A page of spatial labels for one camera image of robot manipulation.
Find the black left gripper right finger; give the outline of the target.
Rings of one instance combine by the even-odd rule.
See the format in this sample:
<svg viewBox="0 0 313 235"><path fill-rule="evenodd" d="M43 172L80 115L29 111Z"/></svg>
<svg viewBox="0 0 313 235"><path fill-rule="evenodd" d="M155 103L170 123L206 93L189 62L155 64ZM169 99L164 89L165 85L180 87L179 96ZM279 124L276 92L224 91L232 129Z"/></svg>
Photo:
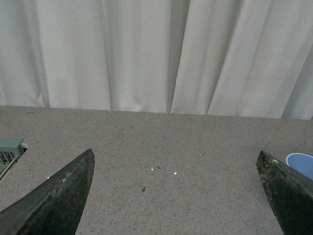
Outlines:
<svg viewBox="0 0 313 235"><path fill-rule="evenodd" d="M263 150L256 168L283 234L311 235L313 181Z"/></svg>

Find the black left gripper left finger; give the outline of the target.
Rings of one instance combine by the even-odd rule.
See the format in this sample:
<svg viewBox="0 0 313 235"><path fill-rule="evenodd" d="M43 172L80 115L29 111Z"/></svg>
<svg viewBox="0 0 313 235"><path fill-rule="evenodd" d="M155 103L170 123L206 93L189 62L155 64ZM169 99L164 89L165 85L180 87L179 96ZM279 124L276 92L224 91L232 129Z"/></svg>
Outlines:
<svg viewBox="0 0 313 235"><path fill-rule="evenodd" d="M73 235L94 174L91 149L0 213L2 235Z"/></svg>

